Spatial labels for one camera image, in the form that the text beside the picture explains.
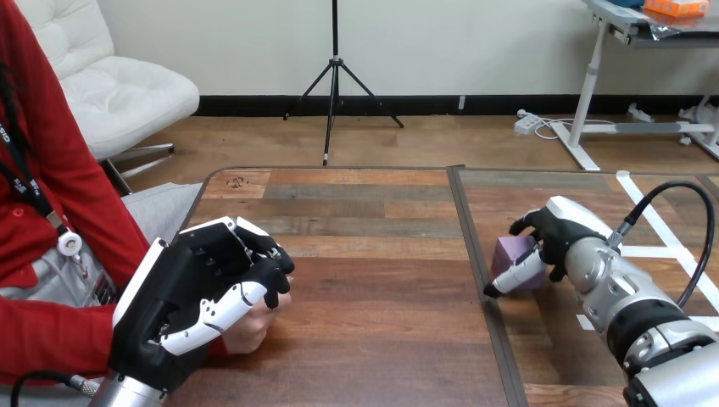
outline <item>white chair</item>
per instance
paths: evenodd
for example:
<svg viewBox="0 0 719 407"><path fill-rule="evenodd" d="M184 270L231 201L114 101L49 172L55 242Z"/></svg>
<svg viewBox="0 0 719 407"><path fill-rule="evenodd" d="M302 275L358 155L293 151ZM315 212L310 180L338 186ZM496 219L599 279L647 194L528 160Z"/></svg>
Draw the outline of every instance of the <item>white chair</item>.
<svg viewBox="0 0 719 407"><path fill-rule="evenodd" d="M113 162L172 153L172 144L128 149L194 113L197 87L162 66L115 56L96 0L15 1L60 79L92 155L131 193Z"/></svg>

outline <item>black tripod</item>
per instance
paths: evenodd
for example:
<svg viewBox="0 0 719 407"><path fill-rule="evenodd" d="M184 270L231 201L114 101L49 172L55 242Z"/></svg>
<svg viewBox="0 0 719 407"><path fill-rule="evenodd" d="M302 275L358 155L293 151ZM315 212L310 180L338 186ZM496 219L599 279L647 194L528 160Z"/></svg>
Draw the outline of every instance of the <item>black tripod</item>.
<svg viewBox="0 0 719 407"><path fill-rule="evenodd" d="M312 89L315 89L315 86L317 86L318 83L322 80L322 78L325 76L327 72L329 72L330 68L332 68L332 87L330 88L330 113L327 114L327 137L325 138L325 158L322 161L322 165L327 166L327 159L329 158L330 153L330 135L332 134L332 126L334 125L334 114L336 112L333 112L332 110L335 107L335 104L337 106L340 106L339 101L339 69L342 68L349 74L349 76L354 79L355 82L357 82L358 85L362 86L362 89L367 92L368 95L370 95L373 99L375 99L375 102L377 103L377 106L382 110L382 112L386 116L390 116L394 119L395 122L399 125L400 129L404 129L404 125L402 124L399 119L397 119L397 116L390 113L387 108L382 105L382 101L375 96L372 91L370 91L367 86L365 86L360 79L355 76L351 70L347 67L347 65L344 64L344 61L342 61L341 58L339 58L339 46L337 45L337 0L332 0L332 59L330 59L330 63L327 65L325 70L322 71L320 76L317 76L317 79L315 79L314 82L312 82L312 85L309 86L307 89L307 92L302 95L302 97L299 98L299 100L294 104L293 107L287 110L287 113L285 114L284 120L289 119L290 114L299 106L302 104L302 101L304 98L309 95L310 92L312 92Z"/></svg>

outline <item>purple block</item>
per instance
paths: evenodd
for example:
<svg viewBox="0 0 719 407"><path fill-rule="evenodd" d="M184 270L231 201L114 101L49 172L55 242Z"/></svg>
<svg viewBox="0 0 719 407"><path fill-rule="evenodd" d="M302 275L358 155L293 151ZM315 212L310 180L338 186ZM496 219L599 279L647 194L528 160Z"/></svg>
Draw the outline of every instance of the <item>purple block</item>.
<svg viewBox="0 0 719 407"><path fill-rule="evenodd" d="M494 246L492 258L492 274L497 277L507 271L515 260L519 259L527 250L534 247L537 241L531 236L499 237ZM517 290L537 290L544 286L547 276L542 272L532 280L522 284Z"/></svg>

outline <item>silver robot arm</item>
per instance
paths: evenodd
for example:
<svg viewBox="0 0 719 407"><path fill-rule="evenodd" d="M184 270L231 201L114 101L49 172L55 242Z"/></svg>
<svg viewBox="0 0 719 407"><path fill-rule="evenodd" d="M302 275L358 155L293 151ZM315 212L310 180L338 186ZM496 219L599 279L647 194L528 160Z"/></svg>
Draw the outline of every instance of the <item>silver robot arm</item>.
<svg viewBox="0 0 719 407"><path fill-rule="evenodd" d="M543 245L488 284L487 295L499 297L530 280L536 273L522 270L536 268L524 262L539 257L555 266L550 279L567 276L577 290L583 313L625 373L627 405L719 405L719 336L690 320L648 273L622 258L620 239L604 222L578 203L554 197L510 232L527 227L535 228L532 235Z"/></svg>

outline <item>human hand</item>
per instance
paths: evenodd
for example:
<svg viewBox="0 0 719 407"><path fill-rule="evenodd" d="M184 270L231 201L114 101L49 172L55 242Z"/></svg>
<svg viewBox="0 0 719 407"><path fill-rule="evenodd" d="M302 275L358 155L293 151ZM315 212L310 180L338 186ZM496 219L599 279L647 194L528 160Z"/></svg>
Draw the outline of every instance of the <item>human hand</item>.
<svg viewBox="0 0 719 407"><path fill-rule="evenodd" d="M270 309L265 301L259 302L245 314L235 325L222 334L222 339L230 354L251 354L267 335L267 329L272 321L291 303L292 297L289 293L279 294L279 305Z"/></svg>

